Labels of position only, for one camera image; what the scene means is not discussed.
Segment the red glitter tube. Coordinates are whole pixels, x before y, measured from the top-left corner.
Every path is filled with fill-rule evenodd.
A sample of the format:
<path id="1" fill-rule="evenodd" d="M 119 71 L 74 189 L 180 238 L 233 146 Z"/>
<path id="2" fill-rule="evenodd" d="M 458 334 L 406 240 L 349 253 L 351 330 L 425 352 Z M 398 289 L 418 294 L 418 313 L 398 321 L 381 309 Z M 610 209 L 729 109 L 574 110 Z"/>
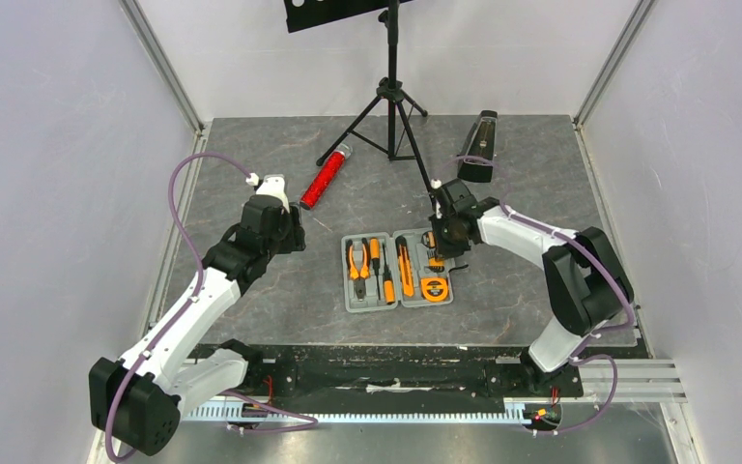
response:
<path id="1" fill-rule="evenodd" d="M 326 157 L 320 171 L 300 198 L 303 209 L 312 210 L 317 205 L 351 154 L 352 148 L 341 143 Z"/>

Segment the orange hex key set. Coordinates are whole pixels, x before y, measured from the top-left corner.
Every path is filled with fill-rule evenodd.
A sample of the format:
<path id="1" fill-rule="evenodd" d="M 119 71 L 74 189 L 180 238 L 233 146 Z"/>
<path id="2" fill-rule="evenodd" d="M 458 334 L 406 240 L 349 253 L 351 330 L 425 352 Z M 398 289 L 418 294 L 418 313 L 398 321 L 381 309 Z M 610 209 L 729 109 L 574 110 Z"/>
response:
<path id="1" fill-rule="evenodd" d="M 434 273 L 442 273 L 445 270 L 444 260 L 435 254 L 428 257 L 427 268 Z"/>

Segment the black metronome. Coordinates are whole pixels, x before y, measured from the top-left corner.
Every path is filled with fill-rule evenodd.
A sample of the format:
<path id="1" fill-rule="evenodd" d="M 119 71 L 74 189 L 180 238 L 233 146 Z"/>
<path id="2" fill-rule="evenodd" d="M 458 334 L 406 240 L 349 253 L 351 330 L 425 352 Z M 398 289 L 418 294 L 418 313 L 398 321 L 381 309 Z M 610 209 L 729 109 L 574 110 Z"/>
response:
<path id="1" fill-rule="evenodd" d="M 494 110 L 482 110 L 471 125 L 457 164 L 457 177 L 473 183 L 486 184 L 493 179 L 496 131 L 499 115 Z"/>

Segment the black perforated stand plate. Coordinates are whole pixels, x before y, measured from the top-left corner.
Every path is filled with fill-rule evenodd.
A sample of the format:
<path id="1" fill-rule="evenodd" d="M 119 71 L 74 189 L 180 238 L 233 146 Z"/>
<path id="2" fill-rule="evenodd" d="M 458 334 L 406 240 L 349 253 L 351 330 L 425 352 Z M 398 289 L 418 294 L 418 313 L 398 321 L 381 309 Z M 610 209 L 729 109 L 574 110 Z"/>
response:
<path id="1" fill-rule="evenodd" d="M 388 9 L 402 1 L 388 0 L 284 0 L 289 33 L 322 26 L 357 15 Z"/>

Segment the grey plastic tool case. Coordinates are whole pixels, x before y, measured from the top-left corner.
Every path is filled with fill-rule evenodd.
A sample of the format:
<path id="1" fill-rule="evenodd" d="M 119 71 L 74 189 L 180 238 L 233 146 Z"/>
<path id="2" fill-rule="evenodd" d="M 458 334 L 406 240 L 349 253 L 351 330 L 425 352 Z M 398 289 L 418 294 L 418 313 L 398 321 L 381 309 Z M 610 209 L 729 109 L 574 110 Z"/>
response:
<path id="1" fill-rule="evenodd" d="M 452 258 L 440 258 L 429 228 L 392 234 L 364 233 L 341 239 L 344 305 L 363 313 L 454 301 Z"/>

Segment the orange handled pliers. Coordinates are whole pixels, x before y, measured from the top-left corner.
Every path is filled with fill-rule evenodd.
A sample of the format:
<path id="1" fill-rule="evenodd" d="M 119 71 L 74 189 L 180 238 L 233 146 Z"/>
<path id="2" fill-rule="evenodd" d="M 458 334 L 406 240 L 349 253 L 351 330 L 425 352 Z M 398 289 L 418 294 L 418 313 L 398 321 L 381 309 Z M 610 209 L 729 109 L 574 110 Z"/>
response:
<path id="1" fill-rule="evenodd" d="M 358 245 L 353 240 L 348 240 L 346 247 L 348 277 L 353 284 L 355 297 L 359 301 L 364 301 L 366 280 L 370 277 L 368 244 L 365 239 Z"/>

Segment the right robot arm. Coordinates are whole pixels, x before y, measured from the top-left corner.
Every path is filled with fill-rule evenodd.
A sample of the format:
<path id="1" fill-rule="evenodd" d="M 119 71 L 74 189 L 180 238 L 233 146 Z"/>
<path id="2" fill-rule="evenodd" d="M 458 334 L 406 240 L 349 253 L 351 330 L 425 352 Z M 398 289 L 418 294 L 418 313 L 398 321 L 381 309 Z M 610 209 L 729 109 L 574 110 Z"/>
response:
<path id="1" fill-rule="evenodd" d="M 551 321 L 521 355 L 519 379 L 543 394 L 558 370 L 575 360 L 588 342 L 614 330 L 611 320 L 635 320 L 634 291 L 606 233 L 558 228 L 526 216 L 504 202 L 477 199 L 461 180 L 430 183 L 435 213 L 430 217 L 438 254 L 455 258 L 474 245 L 507 250 L 542 270 Z"/>

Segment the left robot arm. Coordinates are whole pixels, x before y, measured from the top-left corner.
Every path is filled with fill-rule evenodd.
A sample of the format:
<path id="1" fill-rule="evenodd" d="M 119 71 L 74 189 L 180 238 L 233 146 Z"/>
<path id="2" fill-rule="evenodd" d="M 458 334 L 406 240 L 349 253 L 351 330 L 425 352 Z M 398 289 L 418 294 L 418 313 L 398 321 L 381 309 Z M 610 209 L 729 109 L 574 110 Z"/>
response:
<path id="1" fill-rule="evenodd" d="M 111 460 L 123 459 L 113 449 L 116 441 L 155 455 L 186 415 L 214 396 L 233 388 L 241 394 L 262 388 L 263 366 L 237 340 L 191 367 L 185 362 L 276 255 L 304 248 L 300 206 L 275 195 L 252 195 L 241 220 L 209 248 L 194 280 L 156 325 L 118 360 L 94 363 L 88 374 L 91 421 L 103 431 Z"/>

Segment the black tripod stand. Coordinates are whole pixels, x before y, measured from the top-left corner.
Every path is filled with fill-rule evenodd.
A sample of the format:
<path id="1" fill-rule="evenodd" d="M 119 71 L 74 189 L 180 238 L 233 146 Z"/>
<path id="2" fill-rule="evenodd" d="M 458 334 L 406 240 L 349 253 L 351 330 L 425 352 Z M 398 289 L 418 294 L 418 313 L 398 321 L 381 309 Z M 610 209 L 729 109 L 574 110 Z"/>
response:
<path id="1" fill-rule="evenodd" d="M 359 113 L 354 121 L 343 130 L 331 146 L 316 160 L 318 167 L 323 167 L 331 153 L 349 135 L 359 138 L 369 146 L 379 150 L 386 155 L 389 161 L 414 160 L 417 164 L 421 180 L 431 200 L 434 199 L 433 188 L 429 179 L 426 166 L 419 151 L 409 113 L 405 110 L 407 102 L 420 116 L 427 118 L 429 113 L 404 89 L 403 83 L 398 79 L 398 44 L 399 44 L 399 11 L 401 2 L 390 0 L 386 8 L 380 13 L 378 20 L 386 28 L 387 43 L 387 76 L 384 76 L 376 89 L 376 95 L 370 103 Z M 387 144 L 382 146 L 356 131 L 357 126 L 369 115 L 369 113 L 380 103 L 387 103 Z M 402 132 L 409 141 L 413 154 L 401 156 L 398 143 L 402 138 L 397 138 L 397 121 L 400 121 Z"/>

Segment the orange handled screwdriver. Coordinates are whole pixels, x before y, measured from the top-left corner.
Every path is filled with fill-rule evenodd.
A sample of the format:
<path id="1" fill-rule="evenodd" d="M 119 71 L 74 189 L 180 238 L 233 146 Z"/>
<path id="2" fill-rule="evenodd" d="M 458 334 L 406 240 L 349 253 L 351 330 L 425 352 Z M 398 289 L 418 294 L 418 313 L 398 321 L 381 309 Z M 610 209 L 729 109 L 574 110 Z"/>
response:
<path id="1" fill-rule="evenodd" d="M 382 262 L 383 262 L 383 290 L 384 290 L 385 303 L 387 305 L 393 305 L 396 302 L 396 297 L 395 297 L 392 273 L 387 263 L 387 252 L 386 252 L 385 245 L 383 245 L 383 248 L 382 248 Z"/>
<path id="2" fill-rule="evenodd" d="M 374 272 L 375 285 L 376 285 L 376 295 L 377 295 L 377 300 L 380 301 L 383 295 L 381 284 L 380 284 L 380 267 L 381 267 L 380 244 L 377 238 L 371 238 L 369 241 L 369 245 L 370 245 L 371 266 Z"/>

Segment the orange tape measure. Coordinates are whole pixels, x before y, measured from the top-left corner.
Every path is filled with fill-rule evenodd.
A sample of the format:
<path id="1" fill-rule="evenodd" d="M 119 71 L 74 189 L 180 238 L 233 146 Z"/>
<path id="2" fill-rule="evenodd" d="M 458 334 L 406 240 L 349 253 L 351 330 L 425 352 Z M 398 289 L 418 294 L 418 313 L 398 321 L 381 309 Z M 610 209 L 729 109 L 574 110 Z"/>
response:
<path id="1" fill-rule="evenodd" d="M 450 286 L 446 277 L 428 276 L 420 280 L 422 298 L 429 303 L 445 301 L 450 294 Z"/>

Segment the orange black utility knife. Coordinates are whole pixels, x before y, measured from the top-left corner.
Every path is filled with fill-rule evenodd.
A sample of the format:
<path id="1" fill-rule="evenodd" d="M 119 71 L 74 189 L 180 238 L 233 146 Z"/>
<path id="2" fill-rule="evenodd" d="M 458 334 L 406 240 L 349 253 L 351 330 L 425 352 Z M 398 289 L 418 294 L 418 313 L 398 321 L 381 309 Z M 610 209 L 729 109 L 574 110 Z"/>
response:
<path id="1" fill-rule="evenodd" d="M 414 296 L 414 277 L 411 258 L 408 250 L 408 244 L 404 236 L 395 239 L 397 257 L 399 263 L 399 272 L 403 295 L 407 298 Z"/>

